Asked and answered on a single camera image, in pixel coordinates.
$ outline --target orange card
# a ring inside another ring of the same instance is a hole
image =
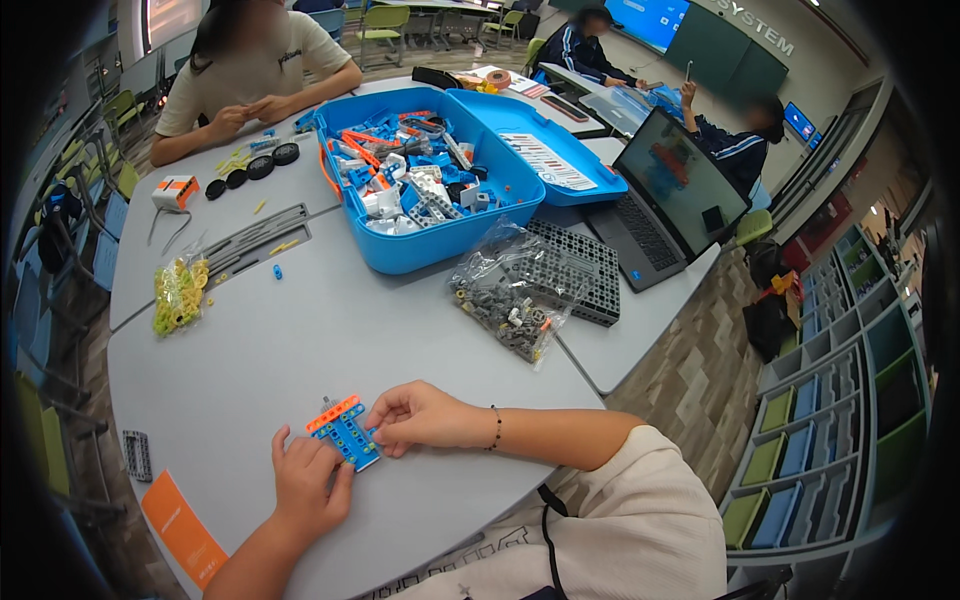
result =
[[[169,471],[160,474],[140,505],[170,554],[203,591],[228,556],[183,499]]]

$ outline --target mobile phone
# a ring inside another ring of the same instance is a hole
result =
[[[577,123],[586,123],[589,120],[588,116],[571,106],[570,103],[561,100],[557,96],[540,96],[540,99],[551,107],[570,117]]]

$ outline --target white sweatshirt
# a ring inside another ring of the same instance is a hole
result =
[[[604,466],[574,473],[554,493],[579,516],[547,514],[571,600],[709,600],[726,593],[723,522],[680,449],[656,428],[634,428]],[[469,546],[363,598],[519,600],[553,586],[542,511],[533,492]]]

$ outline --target bracelet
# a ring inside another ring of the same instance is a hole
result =
[[[500,409],[493,404],[491,404],[490,407],[493,408],[493,411],[496,413],[496,438],[493,440],[493,444],[491,444],[490,447],[484,448],[485,450],[493,450],[496,448],[496,445],[500,443],[500,427],[501,423],[503,422],[500,419]]]

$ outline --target monitor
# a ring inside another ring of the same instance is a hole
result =
[[[613,20],[623,26],[623,33],[661,54],[670,46],[690,6],[685,0],[606,0],[604,4]]]
[[[810,120],[792,102],[783,110],[783,118],[790,129],[799,135],[804,142],[810,141],[810,136],[817,131],[817,128],[813,127],[813,123],[810,123]]]
[[[654,108],[613,168],[650,206],[688,260],[724,237],[751,205],[750,190],[734,187],[721,163],[663,107]],[[722,228],[711,224],[717,210]]]

